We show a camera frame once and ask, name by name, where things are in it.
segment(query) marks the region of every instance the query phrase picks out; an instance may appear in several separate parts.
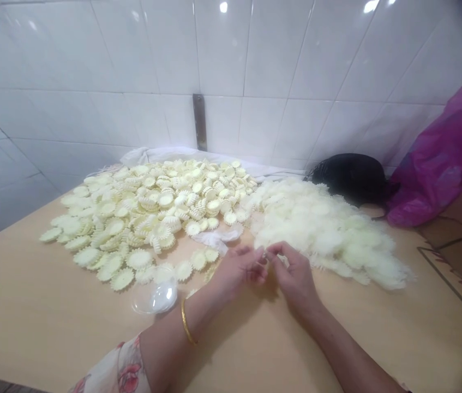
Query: white fluffy material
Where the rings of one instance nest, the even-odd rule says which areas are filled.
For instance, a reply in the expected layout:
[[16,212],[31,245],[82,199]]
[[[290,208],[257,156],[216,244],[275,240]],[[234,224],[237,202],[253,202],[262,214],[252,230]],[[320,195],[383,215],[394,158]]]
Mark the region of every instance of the white fluffy material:
[[241,205],[253,214],[255,247],[286,241],[309,258],[312,267],[367,285],[374,280],[385,289],[404,288],[411,270],[392,253],[394,241],[381,225],[327,186],[295,178],[264,182]]

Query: hand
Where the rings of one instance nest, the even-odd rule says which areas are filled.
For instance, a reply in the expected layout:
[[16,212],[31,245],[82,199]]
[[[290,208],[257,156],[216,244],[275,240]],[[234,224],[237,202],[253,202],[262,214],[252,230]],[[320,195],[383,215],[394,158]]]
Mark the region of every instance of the hand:
[[[284,255],[289,267],[278,258]],[[322,302],[314,286],[309,259],[301,255],[287,242],[280,242],[267,247],[267,259],[273,264],[278,284],[287,302],[301,317],[308,317]]]
[[249,246],[238,246],[227,251],[209,282],[233,299],[245,282],[263,284],[267,278],[267,261],[263,258],[263,247],[254,250]]

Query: black fan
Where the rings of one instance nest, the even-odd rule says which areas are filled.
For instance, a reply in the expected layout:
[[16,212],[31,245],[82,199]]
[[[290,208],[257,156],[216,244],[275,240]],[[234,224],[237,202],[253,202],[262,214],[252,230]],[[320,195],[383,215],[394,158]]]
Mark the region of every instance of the black fan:
[[332,195],[342,195],[357,207],[365,203],[386,207],[400,188],[399,183],[387,181],[378,160],[355,153],[337,154],[322,161],[305,177],[309,179],[314,184],[326,184]]

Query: woman's left hand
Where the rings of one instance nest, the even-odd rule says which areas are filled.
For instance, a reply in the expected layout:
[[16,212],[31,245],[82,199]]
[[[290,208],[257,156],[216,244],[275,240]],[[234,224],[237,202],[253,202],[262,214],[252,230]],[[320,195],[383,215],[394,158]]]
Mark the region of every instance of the woman's left hand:
[[242,284],[263,284],[267,278],[267,261],[263,247],[254,250],[250,246],[238,246],[227,251],[209,282],[223,291],[228,300],[233,299]]

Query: white cloth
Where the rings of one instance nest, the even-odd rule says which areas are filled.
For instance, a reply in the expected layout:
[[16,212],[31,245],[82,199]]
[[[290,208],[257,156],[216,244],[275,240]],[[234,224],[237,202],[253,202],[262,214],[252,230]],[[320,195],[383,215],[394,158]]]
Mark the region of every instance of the white cloth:
[[237,240],[240,236],[242,236],[242,233],[243,225],[236,223],[227,232],[200,232],[199,234],[194,235],[192,239],[198,243],[217,249],[220,255],[225,255],[229,249],[226,243]]
[[[223,154],[208,153],[188,147],[139,147],[131,150],[122,157],[120,162],[130,168],[152,162],[174,161],[175,159],[195,159],[198,161],[206,158],[213,163],[230,162],[236,158]],[[257,182],[264,180],[279,180],[286,177],[303,178],[304,170],[277,168],[276,166],[254,164],[242,161],[242,167],[248,174],[256,179]]]

